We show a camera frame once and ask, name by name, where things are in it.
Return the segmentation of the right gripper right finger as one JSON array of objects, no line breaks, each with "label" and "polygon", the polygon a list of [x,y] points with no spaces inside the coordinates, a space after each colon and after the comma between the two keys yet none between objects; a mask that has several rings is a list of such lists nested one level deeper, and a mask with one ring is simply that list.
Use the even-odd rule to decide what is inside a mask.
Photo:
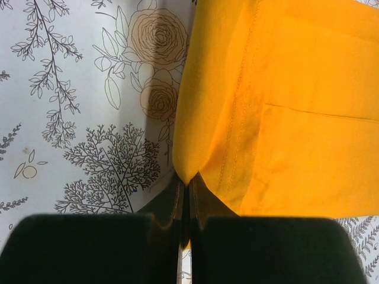
[{"label": "right gripper right finger", "polygon": [[365,283],[345,230],[327,218],[240,217],[189,183],[194,283]]}]

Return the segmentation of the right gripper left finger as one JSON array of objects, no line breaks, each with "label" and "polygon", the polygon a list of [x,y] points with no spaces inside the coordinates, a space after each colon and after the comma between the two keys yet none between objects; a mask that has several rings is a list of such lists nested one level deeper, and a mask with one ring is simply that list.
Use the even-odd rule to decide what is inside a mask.
[{"label": "right gripper left finger", "polygon": [[38,214],[21,220],[1,253],[2,283],[176,283],[184,184],[131,214]]}]

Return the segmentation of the orange t shirt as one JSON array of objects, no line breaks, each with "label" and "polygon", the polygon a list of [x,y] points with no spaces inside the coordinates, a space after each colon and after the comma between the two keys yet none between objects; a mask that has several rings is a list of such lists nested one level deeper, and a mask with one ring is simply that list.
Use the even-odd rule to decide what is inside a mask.
[{"label": "orange t shirt", "polygon": [[378,214],[378,9],[199,1],[172,157],[240,215]]}]

